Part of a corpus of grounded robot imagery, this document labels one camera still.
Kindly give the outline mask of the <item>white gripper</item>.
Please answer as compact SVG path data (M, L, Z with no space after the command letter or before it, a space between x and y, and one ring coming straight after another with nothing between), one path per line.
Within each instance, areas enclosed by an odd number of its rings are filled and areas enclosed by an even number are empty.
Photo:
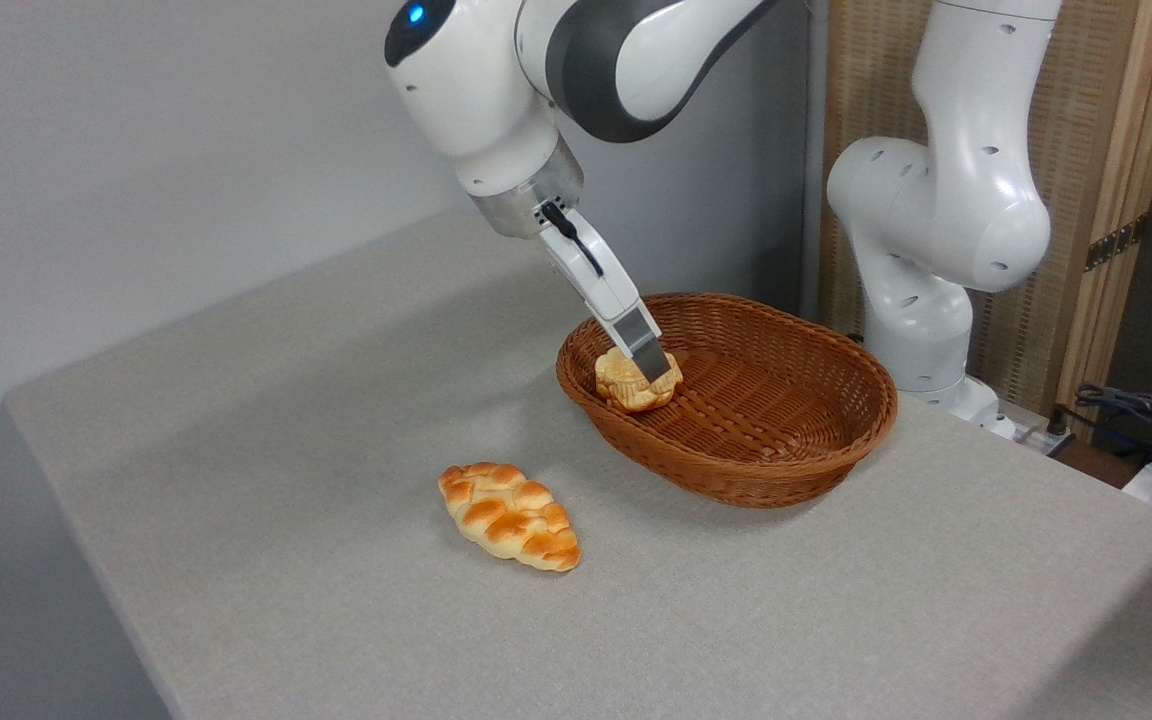
M645 381L659 381L670 369L660 329L602 234L579 211L559 209L556 202L544 202L538 222L554 268L579 291L596 318L612 323L612 340Z

